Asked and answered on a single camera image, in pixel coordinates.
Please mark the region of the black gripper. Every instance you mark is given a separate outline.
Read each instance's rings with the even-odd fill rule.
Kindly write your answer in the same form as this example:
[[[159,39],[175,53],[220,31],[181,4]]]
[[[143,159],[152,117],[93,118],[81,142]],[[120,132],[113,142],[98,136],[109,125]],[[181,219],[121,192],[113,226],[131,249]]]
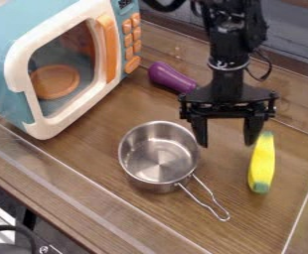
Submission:
[[[244,144],[251,146],[259,137],[264,121],[276,114],[279,94],[244,82],[248,63],[210,62],[214,79],[206,86],[191,88],[179,97],[181,118],[192,121],[199,144],[210,147],[208,119],[244,118]]]

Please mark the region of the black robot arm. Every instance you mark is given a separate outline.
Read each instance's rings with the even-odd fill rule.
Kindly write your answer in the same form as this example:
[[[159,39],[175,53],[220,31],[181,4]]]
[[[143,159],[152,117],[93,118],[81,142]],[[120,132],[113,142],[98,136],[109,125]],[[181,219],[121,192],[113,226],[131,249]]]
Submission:
[[[208,121],[242,118],[244,144],[252,145],[264,122],[276,114],[276,91],[244,83],[250,74],[250,55],[267,40],[268,26],[260,0],[144,0],[157,11],[176,11],[185,3],[204,20],[211,40],[208,66],[214,79],[206,86],[184,91],[179,96],[180,117],[192,124],[197,142],[210,145]]]

